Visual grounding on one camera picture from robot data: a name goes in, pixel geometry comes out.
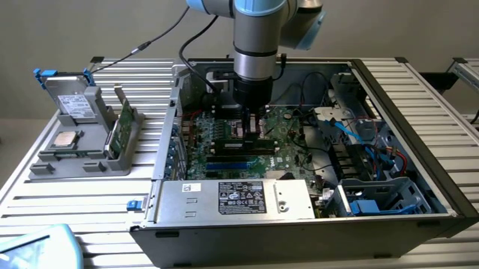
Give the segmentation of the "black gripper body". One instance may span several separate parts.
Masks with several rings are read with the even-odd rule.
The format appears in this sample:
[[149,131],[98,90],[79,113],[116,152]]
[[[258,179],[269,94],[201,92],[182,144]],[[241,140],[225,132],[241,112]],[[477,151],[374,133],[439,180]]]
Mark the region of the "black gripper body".
[[266,80],[247,80],[238,78],[235,80],[235,102],[251,112],[270,103],[273,96],[273,78]]

